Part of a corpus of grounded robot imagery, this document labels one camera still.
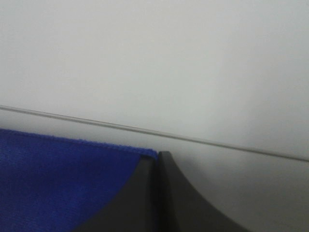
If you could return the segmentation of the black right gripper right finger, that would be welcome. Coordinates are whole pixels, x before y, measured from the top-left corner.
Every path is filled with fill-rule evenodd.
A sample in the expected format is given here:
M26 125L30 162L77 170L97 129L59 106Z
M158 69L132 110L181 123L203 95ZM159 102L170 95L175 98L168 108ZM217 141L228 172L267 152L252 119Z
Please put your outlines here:
M247 232L209 203L188 181L172 154L158 154L161 232Z

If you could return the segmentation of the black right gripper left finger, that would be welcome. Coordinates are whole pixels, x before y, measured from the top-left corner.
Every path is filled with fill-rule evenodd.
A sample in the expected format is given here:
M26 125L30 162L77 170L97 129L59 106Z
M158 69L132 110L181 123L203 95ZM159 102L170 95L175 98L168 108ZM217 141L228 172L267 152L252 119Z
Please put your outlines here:
M156 161L143 156L132 176L113 199L75 232L157 231Z

